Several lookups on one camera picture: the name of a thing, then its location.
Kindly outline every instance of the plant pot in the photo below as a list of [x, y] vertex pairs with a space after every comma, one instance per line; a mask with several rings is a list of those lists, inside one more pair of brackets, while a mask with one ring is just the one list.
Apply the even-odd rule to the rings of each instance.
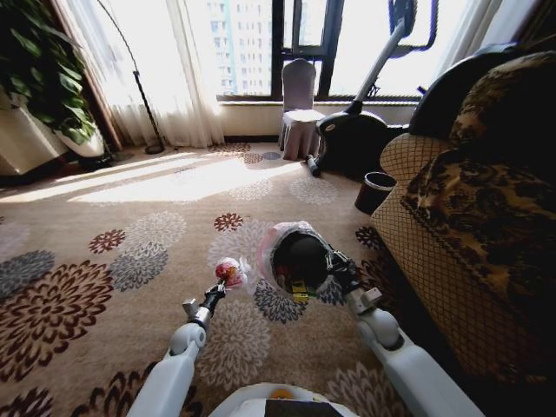
[[82, 143], [81, 145], [73, 142], [62, 132], [57, 131], [56, 136], [58, 136], [58, 138], [60, 138], [60, 140], [64, 142], [68, 146], [68, 148], [84, 158], [95, 158], [104, 154], [104, 141], [101, 133], [98, 130], [95, 130], [93, 136], [91, 136], [87, 142]]

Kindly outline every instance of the wall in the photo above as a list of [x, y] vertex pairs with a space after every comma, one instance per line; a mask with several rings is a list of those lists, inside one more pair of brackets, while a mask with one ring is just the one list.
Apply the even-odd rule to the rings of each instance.
[[[342, 111], [343, 104], [318, 104], [314, 109], [329, 115]], [[365, 110], [375, 113], [387, 124], [407, 124], [415, 107], [411, 105], [368, 105]], [[224, 103], [219, 117], [226, 136], [278, 135], [282, 115], [281, 103]]]

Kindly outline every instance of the carpet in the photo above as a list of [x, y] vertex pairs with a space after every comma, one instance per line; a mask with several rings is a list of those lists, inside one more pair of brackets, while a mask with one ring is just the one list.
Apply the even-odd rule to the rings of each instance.
[[[110, 169], [0, 194], [0, 415], [125, 415], [223, 256], [255, 265], [277, 222], [305, 220], [372, 285], [388, 269], [360, 185], [313, 178], [274, 143], [140, 150]], [[220, 302], [182, 415], [208, 415], [262, 381], [324, 394], [361, 416], [407, 409], [330, 288], [307, 304], [261, 280]]]

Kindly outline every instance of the sunlight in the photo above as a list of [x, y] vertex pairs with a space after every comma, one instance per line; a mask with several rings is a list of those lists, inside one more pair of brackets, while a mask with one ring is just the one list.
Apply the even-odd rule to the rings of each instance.
[[125, 202], [191, 203], [302, 169], [299, 163], [253, 171], [238, 159], [211, 163], [198, 168], [101, 189], [72, 197], [69, 202], [111, 205]]
[[[123, 172], [118, 172], [113, 175], [106, 175], [101, 177], [95, 177], [90, 179], [83, 179], [82, 181], [72, 182], [68, 184], [57, 185], [47, 189], [37, 189], [33, 191], [24, 192], [18, 195], [10, 195], [4, 198], [0, 198], [0, 203], [13, 203], [13, 202], [35, 202], [39, 200], [44, 200], [46, 198], [55, 197], [57, 195], [63, 195], [68, 193], [74, 193], [83, 189], [89, 189], [91, 187], [100, 187], [110, 184], [111, 182], [133, 180], [139, 176], [152, 175], [159, 173], [167, 169], [179, 169], [186, 167], [192, 163], [202, 161], [201, 158], [191, 158], [188, 160], [178, 159], [175, 161], [168, 161], [163, 163], [157, 163], [156, 165], [143, 167], [139, 169], [131, 169]], [[122, 167], [127, 168], [132, 164], [125, 164]]]
[[78, 174], [78, 175], [68, 175], [68, 176], [65, 176], [64, 178], [57, 178], [53, 182], [67, 182], [67, 181], [76, 180], [76, 179], [89, 178], [91, 176], [97, 176], [99, 174], [109, 174], [109, 175], [111, 175], [111, 174], [115, 174], [118, 171], [128, 170], [129, 168], [141, 167], [142, 165], [151, 165], [154, 162], [159, 163], [160, 161], [162, 161], [162, 162], [170, 161], [170, 160], [173, 160], [173, 159], [179, 159], [179, 158], [182, 158], [184, 156], [192, 156], [192, 155], [195, 155], [195, 152], [180, 152], [179, 154], [158, 156], [156, 159], [147, 157], [146, 159], [144, 159], [142, 161], [137, 161], [137, 162], [124, 161], [125, 163], [123, 163], [121, 165], [116, 165], [114, 167], [106, 168], [106, 169], [103, 169], [101, 171], [85, 172], [85, 173]]

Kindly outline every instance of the trash can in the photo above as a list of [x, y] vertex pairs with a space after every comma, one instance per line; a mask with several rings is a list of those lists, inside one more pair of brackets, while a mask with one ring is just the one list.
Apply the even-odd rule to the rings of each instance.
[[384, 172], [369, 172], [363, 178], [355, 207], [371, 215], [396, 185], [396, 180]]

